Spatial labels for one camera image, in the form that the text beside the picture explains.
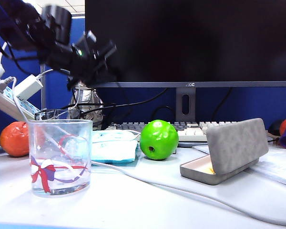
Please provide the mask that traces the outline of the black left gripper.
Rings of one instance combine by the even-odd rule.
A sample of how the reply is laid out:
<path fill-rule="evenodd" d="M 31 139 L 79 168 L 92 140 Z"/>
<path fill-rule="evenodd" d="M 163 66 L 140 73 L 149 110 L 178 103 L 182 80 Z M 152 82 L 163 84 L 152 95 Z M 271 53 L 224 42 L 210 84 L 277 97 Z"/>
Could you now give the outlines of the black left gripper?
<path fill-rule="evenodd" d="M 96 49 L 93 40 L 79 40 L 73 44 L 61 44 L 57 41 L 43 44 L 42 56 L 45 63 L 54 70 L 67 70 L 67 90 L 77 85 L 107 87 L 117 82 L 120 72 L 107 68 L 107 59 L 116 51 L 116 45 L 110 41 L 102 49 Z"/>

